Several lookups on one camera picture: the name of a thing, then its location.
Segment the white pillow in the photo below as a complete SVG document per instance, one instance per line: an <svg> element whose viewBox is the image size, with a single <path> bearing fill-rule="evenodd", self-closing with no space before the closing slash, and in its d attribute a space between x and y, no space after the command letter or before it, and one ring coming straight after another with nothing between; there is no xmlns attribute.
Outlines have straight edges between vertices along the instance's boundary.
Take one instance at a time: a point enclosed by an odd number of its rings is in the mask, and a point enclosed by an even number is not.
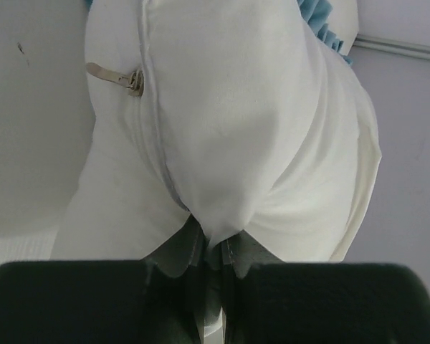
<svg viewBox="0 0 430 344"><path fill-rule="evenodd" d="M339 262L381 149L348 61L281 77L87 76L92 146L53 259L140 259L193 216L208 246L246 232L285 262Z"/></svg>

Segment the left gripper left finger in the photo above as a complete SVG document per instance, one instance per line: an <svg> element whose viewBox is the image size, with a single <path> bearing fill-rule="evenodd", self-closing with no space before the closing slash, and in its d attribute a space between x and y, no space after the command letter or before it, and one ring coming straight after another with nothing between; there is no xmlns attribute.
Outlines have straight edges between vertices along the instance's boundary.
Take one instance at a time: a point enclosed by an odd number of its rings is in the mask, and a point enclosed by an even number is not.
<svg viewBox="0 0 430 344"><path fill-rule="evenodd" d="M188 219L139 260L0 265L0 343L202 343L204 234Z"/></svg>

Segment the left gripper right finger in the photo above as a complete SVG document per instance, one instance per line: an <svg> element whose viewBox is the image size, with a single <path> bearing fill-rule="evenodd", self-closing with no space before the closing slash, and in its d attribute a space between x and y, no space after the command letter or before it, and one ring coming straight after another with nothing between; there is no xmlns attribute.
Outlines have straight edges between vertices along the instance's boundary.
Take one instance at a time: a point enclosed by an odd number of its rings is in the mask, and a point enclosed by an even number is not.
<svg viewBox="0 0 430 344"><path fill-rule="evenodd" d="M226 343L430 343L430 296L397 264L286 263L221 243Z"/></svg>

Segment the blue patterned pillowcase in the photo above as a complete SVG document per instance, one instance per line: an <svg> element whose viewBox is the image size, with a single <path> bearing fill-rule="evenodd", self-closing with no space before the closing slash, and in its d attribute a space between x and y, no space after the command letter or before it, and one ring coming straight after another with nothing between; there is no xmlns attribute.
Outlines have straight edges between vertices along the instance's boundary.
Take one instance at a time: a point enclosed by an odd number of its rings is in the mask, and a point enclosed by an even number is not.
<svg viewBox="0 0 430 344"><path fill-rule="evenodd" d="M341 65L358 33L354 1L94 1L91 66L147 76L281 77Z"/></svg>

